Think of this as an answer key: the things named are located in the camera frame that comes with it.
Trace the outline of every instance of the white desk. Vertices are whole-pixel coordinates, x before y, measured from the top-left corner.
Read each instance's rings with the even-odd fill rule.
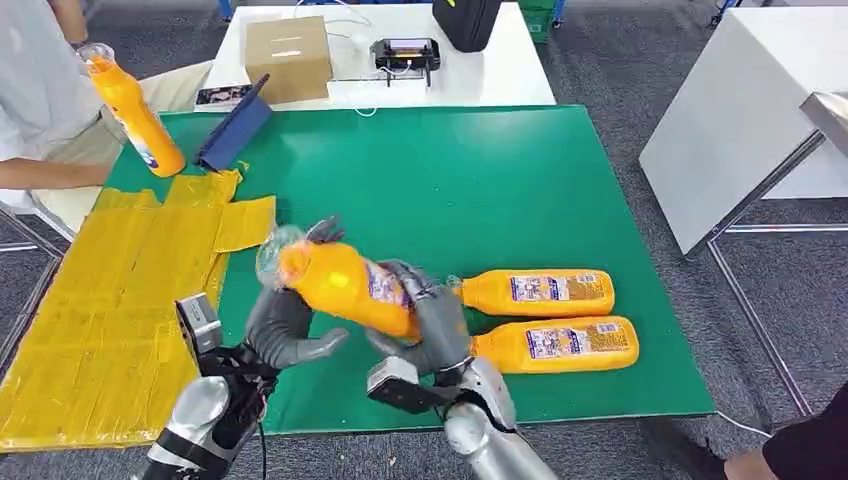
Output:
[[[814,91],[848,91],[848,7],[731,9],[639,158],[683,253],[814,129]],[[765,198],[848,196],[848,159],[818,147]]]
[[[433,18],[431,5],[351,8],[370,20],[372,26],[363,25],[361,18],[341,5],[297,8],[298,17],[323,15],[328,33],[350,38],[327,36],[334,72],[334,81],[328,83],[328,98],[273,105],[275,110],[556,103],[516,3],[501,5],[489,45],[479,53],[455,50]],[[237,8],[204,88],[250,83],[241,62],[243,25],[292,18],[294,10],[290,6]],[[442,66],[433,72],[430,88],[421,78],[392,81],[391,87],[386,86],[385,80],[378,80],[369,49],[375,41],[390,37],[429,37],[439,42]]]

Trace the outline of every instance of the bottle label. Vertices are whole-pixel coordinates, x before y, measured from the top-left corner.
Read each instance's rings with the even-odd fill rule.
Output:
[[[600,279],[594,273],[570,277],[521,275],[510,277],[509,283],[516,302],[590,300],[604,295]]]
[[[158,168],[159,164],[156,163],[156,159],[153,158],[153,152],[151,152],[150,147],[148,147],[147,144],[144,143],[144,139],[138,135],[133,134],[132,131],[127,128],[127,124],[124,123],[124,121],[121,119],[121,117],[118,116],[117,113],[115,113],[114,109],[112,110],[112,113],[114,114],[115,119],[118,120],[118,123],[120,123],[121,126],[124,127],[124,132],[126,132],[127,138],[130,140],[130,143],[133,144],[133,147],[135,147],[141,159],[144,160],[144,163],[147,164],[147,167]],[[155,118],[156,121],[159,122],[159,126],[161,126],[164,130],[165,126],[162,125],[162,120],[159,118],[159,115],[156,115],[156,113],[152,111],[151,113],[153,113],[153,118]]]
[[[526,339],[534,360],[624,352],[628,348],[627,337],[615,323],[599,323],[585,329],[538,328],[527,330]]]
[[[365,271],[368,274],[368,294],[371,298],[378,302],[402,307],[412,305],[409,296],[391,272],[367,259],[365,260]]]

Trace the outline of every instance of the robotic arm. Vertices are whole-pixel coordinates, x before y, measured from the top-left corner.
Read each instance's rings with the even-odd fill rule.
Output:
[[[136,478],[224,478],[262,421],[277,375],[330,355],[347,331],[307,339],[312,310],[290,290],[263,290],[248,317],[245,339],[232,348],[221,346],[221,322],[205,294],[178,301],[177,313],[201,376],[180,394],[147,453],[147,469]]]
[[[341,236],[333,219],[307,233],[315,242]],[[454,451],[483,480],[554,480],[556,475],[519,434],[501,374],[470,355],[459,300],[444,285],[402,262],[386,262],[412,300],[422,340],[406,346],[375,330],[369,341],[387,358],[369,372],[368,396],[410,413],[435,408]],[[171,418],[136,480],[217,480],[226,476],[256,431],[279,373],[332,354],[348,332],[307,338],[312,309],[296,292],[264,289],[235,347],[222,347],[221,323],[204,294],[177,302],[183,338],[200,377],[177,399]],[[435,374],[433,386],[420,375]]]
[[[368,330],[388,357],[368,376],[368,396],[410,413],[435,408],[454,451],[482,480],[555,480],[557,477],[516,429],[515,405],[503,376],[470,355],[459,300],[444,285],[401,262],[382,264],[403,283],[415,305],[422,340],[407,347]],[[432,387],[419,374],[435,374]]]

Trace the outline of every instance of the black shoe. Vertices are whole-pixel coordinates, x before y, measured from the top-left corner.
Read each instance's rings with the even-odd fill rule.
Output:
[[[642,429],[652,450],[688,473],[693,480],[727,480],[724,459],[693,442],[666,418],[647,418]]]

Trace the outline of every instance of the cardboard box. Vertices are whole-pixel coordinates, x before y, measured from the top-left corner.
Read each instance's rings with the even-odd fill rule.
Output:
[[[259,96],[268,104],[327,98],[333,78],[324,17],[247,25],[244,68],[251,83],[268,73]]]

